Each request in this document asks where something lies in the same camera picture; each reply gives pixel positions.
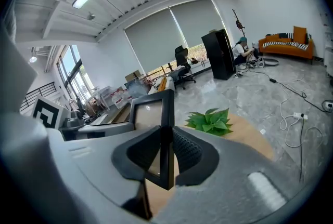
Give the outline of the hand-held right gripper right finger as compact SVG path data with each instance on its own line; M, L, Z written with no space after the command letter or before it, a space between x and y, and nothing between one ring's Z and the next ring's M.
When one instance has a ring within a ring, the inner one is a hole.
M173 151L178 161L179 175L175 178L178 186L202 184L219 164L219 153L213 145L176 126L173 127Z

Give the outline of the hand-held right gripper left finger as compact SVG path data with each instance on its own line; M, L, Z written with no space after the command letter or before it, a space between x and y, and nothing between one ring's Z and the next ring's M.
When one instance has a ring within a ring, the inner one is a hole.
M160 126L141 132L114 149L112 163L123 178L143 181L159 152L160 142Z

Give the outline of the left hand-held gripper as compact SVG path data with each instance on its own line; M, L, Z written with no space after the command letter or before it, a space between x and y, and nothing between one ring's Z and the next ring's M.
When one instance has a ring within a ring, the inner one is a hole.
M79 111L69 111L42 96L37 96L32 117L46 128L58 130L64 141L108 137L134 130L131 122L86 125Z

